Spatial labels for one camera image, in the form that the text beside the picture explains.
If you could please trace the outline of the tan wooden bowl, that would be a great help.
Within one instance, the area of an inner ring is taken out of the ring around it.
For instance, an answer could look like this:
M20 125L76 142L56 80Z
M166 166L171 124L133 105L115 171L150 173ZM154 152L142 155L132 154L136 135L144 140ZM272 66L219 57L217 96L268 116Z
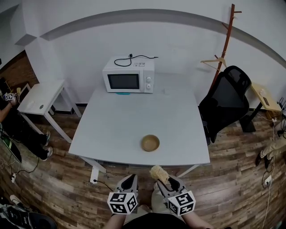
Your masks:
M153 152L158 149L160 140L155 135L146 135L141 140L141 148L146 152Z

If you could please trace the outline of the person's left forearm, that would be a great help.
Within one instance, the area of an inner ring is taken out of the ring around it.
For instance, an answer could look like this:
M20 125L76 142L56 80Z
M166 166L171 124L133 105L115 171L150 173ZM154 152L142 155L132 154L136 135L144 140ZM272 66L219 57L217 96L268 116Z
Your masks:
M108 220L108 222L103 227L103 229L122 229L122 226L124 225L125 219L126 219L126 215L114 214Z

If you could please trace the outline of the black backpack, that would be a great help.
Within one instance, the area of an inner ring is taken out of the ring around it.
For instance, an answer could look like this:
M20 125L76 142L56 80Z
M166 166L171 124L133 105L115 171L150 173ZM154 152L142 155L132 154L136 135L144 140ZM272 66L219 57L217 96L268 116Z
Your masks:
M58 229L49 216L19 205L0 204L0 229Z

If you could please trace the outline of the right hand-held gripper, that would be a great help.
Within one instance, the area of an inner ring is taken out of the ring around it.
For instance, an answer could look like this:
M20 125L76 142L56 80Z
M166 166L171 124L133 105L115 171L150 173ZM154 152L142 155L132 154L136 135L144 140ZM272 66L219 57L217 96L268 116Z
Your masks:
M157 180L166 207L177 216L192 212L196 204L192 191L186 190L184 181L176 176L170 176L169 183L171 190L161 180Z

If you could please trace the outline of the small white table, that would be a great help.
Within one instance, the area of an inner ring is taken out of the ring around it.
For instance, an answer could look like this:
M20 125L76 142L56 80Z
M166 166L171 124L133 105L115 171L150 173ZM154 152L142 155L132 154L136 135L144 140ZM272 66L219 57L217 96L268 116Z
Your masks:
M39 134L42 134L33 122L26 116L41 115L50 123L50 125L68 142L71 143L72 139L63 131L63 129L55 122L55 120L49 114L49 111L59 95L62 95L68 103L71 104L76 115L81 118L82 114L79 111L77 105L68 95L68 91L64 86L63 80L57 80L52 82L43 82L35 84L24 97L18 107L18 111L27 123Z

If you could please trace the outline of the person's beige trouser leg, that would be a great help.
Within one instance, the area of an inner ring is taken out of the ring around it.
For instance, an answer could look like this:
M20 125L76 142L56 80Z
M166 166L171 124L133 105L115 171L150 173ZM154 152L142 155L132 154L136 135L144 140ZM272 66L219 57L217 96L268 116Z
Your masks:
M172 212L167 208L165 199L161 194L157 182L153 185L153 192L151 195L151 209L154 213L171 214Z

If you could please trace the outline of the light wooden desk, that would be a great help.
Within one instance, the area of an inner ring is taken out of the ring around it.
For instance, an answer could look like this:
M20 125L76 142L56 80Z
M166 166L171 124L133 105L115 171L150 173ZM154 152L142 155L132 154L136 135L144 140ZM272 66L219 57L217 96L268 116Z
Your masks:
M262 107L265 110L273 112L282 111L281 107L273 99L271 93L268 91L266 87L257 83L252 83L251 88L254 91L255 95L258 97L260 102L256 107L256 109L250 115L245 115L242 119L240 119L240 125L242 127L243 132L245 133L256 131L252 120L258 114L258 112L261 110Z

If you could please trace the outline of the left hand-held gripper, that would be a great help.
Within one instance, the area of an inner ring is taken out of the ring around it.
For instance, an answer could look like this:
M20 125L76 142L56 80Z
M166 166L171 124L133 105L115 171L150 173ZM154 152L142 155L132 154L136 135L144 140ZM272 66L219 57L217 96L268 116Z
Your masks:
M110 192L107 204L113 214L130 215L138 208L138 176L131 174L120 180L117 191Z

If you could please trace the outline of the brown wooden coat rack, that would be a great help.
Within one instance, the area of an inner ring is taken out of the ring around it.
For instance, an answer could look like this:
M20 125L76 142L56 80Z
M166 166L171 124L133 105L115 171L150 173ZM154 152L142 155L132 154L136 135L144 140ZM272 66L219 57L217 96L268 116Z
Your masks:
M225 55L226 55L226 52L227 52L227 47L228 47L228 44L229 44L229 40L230 40L230 36L231 36L231 31L232 31L232 25L233 25L233 20L235 18L235 14L236 13L242 13L241 11L236 11L235 10L235 5L234 4L231 4L231 12L230 12L230 18L229 18L229 23L228 24L225 24L225 23L221 23L223 25L224 28L227 29L227 33L226 33L226 40L225 40L225 43L224 43L224 47L223 47L223 51L222 51L222 54L221 54L221 57L224 58ZM218 77L218 74L220 72L217 70L216 73L215 73L215 76L214 76L214 79L212 81L212 85L214 85L217 77Z

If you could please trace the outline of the beige fibrous loofah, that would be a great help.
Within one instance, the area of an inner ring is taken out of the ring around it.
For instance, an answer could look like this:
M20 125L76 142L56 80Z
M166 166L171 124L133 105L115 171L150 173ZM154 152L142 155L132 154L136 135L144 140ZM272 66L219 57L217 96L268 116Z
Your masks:
M160 180L163 184L167 184L169 174L161 166L155 165L149 171L154 180Z

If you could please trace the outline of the person's right forearm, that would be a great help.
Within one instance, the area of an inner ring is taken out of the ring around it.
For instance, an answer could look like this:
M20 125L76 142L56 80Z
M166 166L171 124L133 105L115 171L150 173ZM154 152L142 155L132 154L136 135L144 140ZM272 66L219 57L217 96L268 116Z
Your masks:
M182 218L191 229L214 229L212 225L200 218L194 211L182 215Z

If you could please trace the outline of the black mesh office chair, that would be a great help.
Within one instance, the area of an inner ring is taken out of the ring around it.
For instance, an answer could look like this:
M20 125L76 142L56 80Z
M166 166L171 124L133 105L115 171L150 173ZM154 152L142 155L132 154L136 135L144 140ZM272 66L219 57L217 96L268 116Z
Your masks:
M207 144L214 143L218 132L247 114L249 102L245 94L251 84L248 75L237 66L218 74L198 106Z

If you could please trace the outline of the person's black shirt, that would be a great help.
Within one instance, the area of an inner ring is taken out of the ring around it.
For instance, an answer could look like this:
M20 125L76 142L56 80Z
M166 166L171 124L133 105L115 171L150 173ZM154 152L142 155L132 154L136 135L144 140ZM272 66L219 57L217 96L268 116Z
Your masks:
M148 213L126 223L122 229L190 229L190 227L174 215Z

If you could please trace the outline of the white microwave oven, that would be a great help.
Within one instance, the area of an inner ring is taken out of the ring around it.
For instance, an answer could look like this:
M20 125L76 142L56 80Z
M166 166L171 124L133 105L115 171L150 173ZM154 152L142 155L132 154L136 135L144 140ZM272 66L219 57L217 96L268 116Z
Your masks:
M115 56L102 70L109 93L153 93L156 57Z

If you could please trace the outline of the black green bag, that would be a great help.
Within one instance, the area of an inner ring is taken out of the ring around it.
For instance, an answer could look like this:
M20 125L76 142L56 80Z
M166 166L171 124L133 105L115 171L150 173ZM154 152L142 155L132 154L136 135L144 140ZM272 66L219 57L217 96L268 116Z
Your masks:
M16 160L19 163L22 163L21 153L18 150L17 146L10 140L10 138L5 134L1 135L0 138L2 139L8 150L11 152L11 154L16 158Z

